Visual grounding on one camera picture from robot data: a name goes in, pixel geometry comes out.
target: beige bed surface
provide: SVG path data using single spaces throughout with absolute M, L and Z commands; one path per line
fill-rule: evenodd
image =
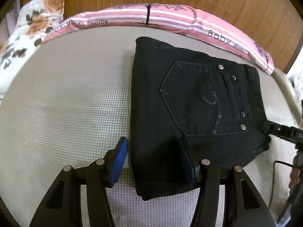
M 102 158 L 120 136 L 129 138 L 131 68 L 135 40 L 139 36 L 250 64 L 198 40 L 142 27 L 86 29 L 42 45 L 16 76 L 0 106 L 0 195 L 21 226 L 29 225 L 63 166 L 87 166 Z M 267 118 L 294 125 L 273 77 L 261 70 L 258 72 Z M 294 156 L 294 145 L 274 137 L 270 150 L 245 167 L 266 203 L 273 161 L 291 163 Z M 283 166 L 277 169 L 274 218 L 287 199 L 290 173 L 290 169 Z M 188 227 L 198 197 L 198 190 L 194 190 L 142 201 L 136 195 L 128 158 L 120 181 L 107 193 L 117 227 Z M 84 226 L 88 226 L 83 202 Z M 221 201 L 220 219 L 223 207 Z

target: metal rivet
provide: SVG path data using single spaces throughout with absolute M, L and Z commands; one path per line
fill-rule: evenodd
M 105 163 L 104 159 L 98 159 L 98 160 L 96 161 L 96 164 L 97 164 L 97 165 L 103 165 L 104 163 Z
M 208 159 L 203 159 L 202 161 L 202 164 L 208 166 L 210 164 L 210 161 Z
M 66 172 L 70 171 L 71 169 L 72 169 L 71 166 L 64 166 L 63 167 L 63 170 L 66 171 Z
M 240 167 L 240 166 L 235 166 L 235 167 L 234 167 L 234 170 L 237 171 L 237 172 L 241 172 L 241 171 L 242 171 L 242 167 Z

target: wood grain surface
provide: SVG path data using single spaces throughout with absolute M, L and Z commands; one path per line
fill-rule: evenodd
M 66 0 L 65 18 L 118 4 L 147 2 L 186 4 L 226 20 L 267 50 L 282 70 L 303 33 L 303 21 L 289 0 Z

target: black cable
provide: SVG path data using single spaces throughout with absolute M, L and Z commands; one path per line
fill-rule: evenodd
M 279 164 L 282 164 L 282 165 L 285 165 L 285 166 L 289 166 L 291 168 L 295 168 L 295 169 L 302 169 L 303 166 L 295 166 L 295 165 L 291 165 L 289 163 L 286 163 L 286 162 L 283 162 L 283 161 L 279 161 L 279 160 L 275 160 L 274 161 L 274 172 L 273 172 L 273 176 L 272 176 L 272 192 L 271 192 L 271 195 L 270 195 L 270 200 L 269 200 L 269 205 L 268 205 L 268 209 L 270 208 L 271 204 L 272 204 L 272 197 L 273 197 L 273 194 L 274 194 L 274 184 L 275 184 L 275 164 L 276 163 L 279 163 Z

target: folded black jeans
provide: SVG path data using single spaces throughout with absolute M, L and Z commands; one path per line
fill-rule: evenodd
M 143 200 L 193 190 L 178 140 L 217 166 L 245 166 L 269 149 L 259 74 L 251 66 L 148 37 L 136 40 L 131 165 Z

